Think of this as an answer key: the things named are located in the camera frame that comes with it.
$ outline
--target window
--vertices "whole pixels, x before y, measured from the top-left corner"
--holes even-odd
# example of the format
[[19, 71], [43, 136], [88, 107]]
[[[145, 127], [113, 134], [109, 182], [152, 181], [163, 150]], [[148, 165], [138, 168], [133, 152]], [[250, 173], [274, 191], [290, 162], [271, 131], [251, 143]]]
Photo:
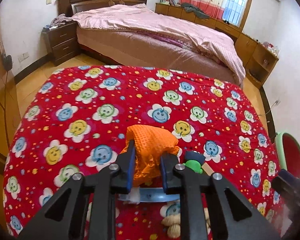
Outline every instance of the window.
[[227, 0], [222, 19], [237, 27], [243, 27], [250, 9], [250, 4], [251, 0]]

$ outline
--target white wall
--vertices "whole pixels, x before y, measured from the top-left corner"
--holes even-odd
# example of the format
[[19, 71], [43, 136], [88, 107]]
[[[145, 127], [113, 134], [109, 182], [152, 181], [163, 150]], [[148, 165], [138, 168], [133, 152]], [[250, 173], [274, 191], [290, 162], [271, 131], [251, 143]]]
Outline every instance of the white wall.
[[[160, 0], [148, 0], [150, 9]], [[57, 16], [56, 0], [46, 5], [46, 0], [3, 0], [0, 4], [2, 41], [7, 54], [12, 56], [14, 75], [47, 54], [42, 28]], [[18, 55], [29, 53], [21, 62]]]
[[300, 7], [295, 0], [281, 2], [270, 42], [278, 45], [279, 61], [264, 84], [277, 132], [286, 131], [300, 143]]

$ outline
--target green toy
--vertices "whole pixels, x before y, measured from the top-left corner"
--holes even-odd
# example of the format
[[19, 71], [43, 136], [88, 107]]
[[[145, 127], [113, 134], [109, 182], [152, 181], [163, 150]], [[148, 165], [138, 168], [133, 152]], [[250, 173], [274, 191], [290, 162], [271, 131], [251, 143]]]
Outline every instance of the green toy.
[[186, 163], [184, 163], [184, 165], [193, 170], [194, 172], [202, 174], [202, 169], [199, 162], [195, 160], [189, 160]]

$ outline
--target bedside table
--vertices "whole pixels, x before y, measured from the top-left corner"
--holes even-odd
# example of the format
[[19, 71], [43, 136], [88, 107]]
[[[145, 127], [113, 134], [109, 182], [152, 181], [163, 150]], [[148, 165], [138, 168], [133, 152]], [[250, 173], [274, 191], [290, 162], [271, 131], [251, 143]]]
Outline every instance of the bedside table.
[[77, 25], [77, 22], [67, 22], [56, 29], [42, 31], [47, 51], [56, 66], [79, 55]]

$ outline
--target orange mesh fabric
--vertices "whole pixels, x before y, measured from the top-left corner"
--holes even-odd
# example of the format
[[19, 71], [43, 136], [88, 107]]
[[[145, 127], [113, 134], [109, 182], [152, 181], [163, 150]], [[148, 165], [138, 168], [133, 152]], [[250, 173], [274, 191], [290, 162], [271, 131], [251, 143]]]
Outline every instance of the orange mesh fabric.
[[126, 152], [130, 140], [135, 141], [136, 165], [133, 186], [137, 187], [160, 176], [160, 156], [164, 152], [177, 155], [178, 139], [168, 130], [149, 125], [132, 125], [127, 128]]

